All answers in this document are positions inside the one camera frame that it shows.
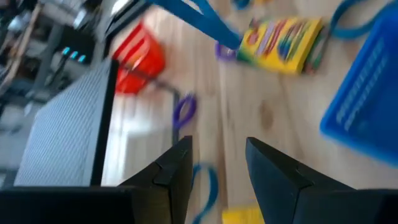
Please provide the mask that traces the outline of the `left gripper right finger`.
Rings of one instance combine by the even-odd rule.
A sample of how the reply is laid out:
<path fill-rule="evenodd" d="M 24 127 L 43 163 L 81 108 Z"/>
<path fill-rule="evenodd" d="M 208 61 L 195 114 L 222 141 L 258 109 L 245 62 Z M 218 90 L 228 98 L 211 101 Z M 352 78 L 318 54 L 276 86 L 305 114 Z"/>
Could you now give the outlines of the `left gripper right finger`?
<path fill-rule="evenodd" d="M 303 189 L 352 189 L 254 137 L 246 139 L 246 163 L 265 224 L 293 224 Z"/>

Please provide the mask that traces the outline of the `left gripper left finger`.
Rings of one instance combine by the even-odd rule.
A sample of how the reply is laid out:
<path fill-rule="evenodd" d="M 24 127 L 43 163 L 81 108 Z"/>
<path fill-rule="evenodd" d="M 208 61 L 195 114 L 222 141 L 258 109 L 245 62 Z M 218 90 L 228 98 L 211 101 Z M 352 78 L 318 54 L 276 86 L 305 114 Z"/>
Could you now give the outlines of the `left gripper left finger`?
<path fill-rule="evenodd" d="M 192 177 L 192 137 L 185 136 L 121 183 L 132 189 L 134 224 L 184 224 Z"/>

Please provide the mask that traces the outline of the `blue plastic basket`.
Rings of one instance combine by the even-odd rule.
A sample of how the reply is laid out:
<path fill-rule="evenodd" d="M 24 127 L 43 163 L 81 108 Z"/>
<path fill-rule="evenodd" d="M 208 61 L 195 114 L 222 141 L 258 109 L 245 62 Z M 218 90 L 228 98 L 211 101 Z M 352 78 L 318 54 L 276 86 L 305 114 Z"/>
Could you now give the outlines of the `blue plastic basket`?
<path fill-rule="evenodd" d="M 398 167 L 398 10 L 380 18 L 365 35 L 320 131 Z"/>

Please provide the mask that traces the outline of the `yellow crayon box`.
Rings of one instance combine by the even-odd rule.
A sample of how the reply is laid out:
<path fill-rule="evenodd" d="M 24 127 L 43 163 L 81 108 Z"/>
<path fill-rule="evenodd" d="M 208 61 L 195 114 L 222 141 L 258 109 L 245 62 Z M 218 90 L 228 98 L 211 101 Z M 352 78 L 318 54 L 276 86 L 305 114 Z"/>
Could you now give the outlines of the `yellow crayon box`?
<path fill-rule="evenodd" d="M 319 17 L 252 21 L 237 59 L 273 72 L 299 74 L 322 27 Z"/>

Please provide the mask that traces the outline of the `red plastic basket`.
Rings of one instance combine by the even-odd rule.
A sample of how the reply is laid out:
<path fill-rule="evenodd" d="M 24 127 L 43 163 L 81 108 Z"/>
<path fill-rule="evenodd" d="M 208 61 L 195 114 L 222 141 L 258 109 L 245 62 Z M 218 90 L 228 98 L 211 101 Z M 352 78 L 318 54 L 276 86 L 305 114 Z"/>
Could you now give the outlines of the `red plastic basket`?
<path fill-rule="evenodd" d="M 119 62 L 116 93 L 137 94 L 148 80 L 138 77 L 139 72 L 156 78 L 165 68 L 162 46 L 140 21 L 112 55 Z"/>

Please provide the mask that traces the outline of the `black device cyan lights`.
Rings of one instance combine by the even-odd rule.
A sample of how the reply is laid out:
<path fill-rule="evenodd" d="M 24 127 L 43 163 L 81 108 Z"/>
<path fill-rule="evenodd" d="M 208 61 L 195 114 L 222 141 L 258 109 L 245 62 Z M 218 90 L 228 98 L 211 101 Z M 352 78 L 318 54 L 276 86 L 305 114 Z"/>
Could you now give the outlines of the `black device cyan lights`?
<path fill-rule="evenodd" d="M 70 82 L 80 77 L 91 65 L 93 35 L 72 26 L 53 26 L 42 55 L 40 73 L 47 85 Z"/>

